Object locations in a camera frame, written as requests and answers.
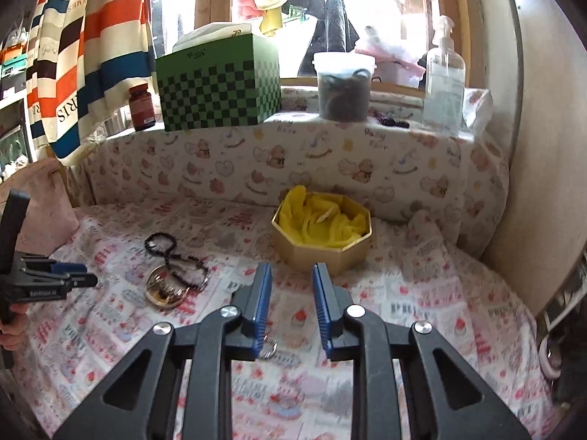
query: green checkered box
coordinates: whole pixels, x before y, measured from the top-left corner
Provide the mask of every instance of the green checkered box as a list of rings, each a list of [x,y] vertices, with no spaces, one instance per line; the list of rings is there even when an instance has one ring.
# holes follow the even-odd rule
[[[277,47],[256,34],[158,58],[157,82],[166,131],[260,124],[281,102]]]

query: pump bottle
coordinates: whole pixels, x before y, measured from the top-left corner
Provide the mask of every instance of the pump bottle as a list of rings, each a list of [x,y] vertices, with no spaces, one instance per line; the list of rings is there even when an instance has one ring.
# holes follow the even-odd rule
[[[441,16],[434,26],[433,44],[438,48],[431,49],[427,57],[424,122],[456,135],[463,120],[466,67],[454,51],[453,28],[447,16]]]

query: octagonal box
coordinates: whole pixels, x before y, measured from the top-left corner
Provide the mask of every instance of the octagonal box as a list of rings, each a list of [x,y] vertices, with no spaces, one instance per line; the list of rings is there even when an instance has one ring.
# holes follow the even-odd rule
[[[356,242],[347,245],[344,248],[319,248],[312,245],[305,245],[296,243],[292,238],[283,231],[281,226],[277,223],[279,219],[281,207],[275,212],[271,224],[273,226],[273,242],[277,252],[281,258],[293,269],[300,272],[310,272],[312,266],[316,263],[326,263],[328,265],[328,272],[336,276],[354,265],[360,263],[367,256],[369,250],[369,239],[373,235],[371,227],[371,214],[364,206],[351,200],[346,195],[323,194],[320,195],[327,200],[339,203],[341,211],[353,219],[360,213],[365,215],[367,219],[368,231],[366,235],[362,236]]]

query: curtain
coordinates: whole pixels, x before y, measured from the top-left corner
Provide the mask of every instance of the curtain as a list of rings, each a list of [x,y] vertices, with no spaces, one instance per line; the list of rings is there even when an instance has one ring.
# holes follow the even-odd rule
[[[26,66],[35,147],[77,165],[131,87],[156,90],[154,69],[149,0],[38,0]]]

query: tissue box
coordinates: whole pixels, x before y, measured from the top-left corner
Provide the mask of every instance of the tissue box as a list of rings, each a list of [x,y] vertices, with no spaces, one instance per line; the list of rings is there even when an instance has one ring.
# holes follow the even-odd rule
[[[266,37],[244,34],[156,61],[166,131],[256,125],[281,103],[280,59]]]
[[[300,272],[310,272],[312,266],[316,263],[326,263],[328,265],[328,273],[336,276],[360,263],[367,256],[370,246],[369,239],[373,235],[371,214],[364,206],[351,200],[346,195],[320,195],[336,202],[342,201],[341,210],[349,218],[354,218],[359,213],[363,213],[367,219],[368,231],[366,235],[344,248],[318,248],[316,246],[297,244],[277,223],[281,211],[280,205],[271,220],[273,244],[275,250],[281,255],[281,258],[293,269]]]

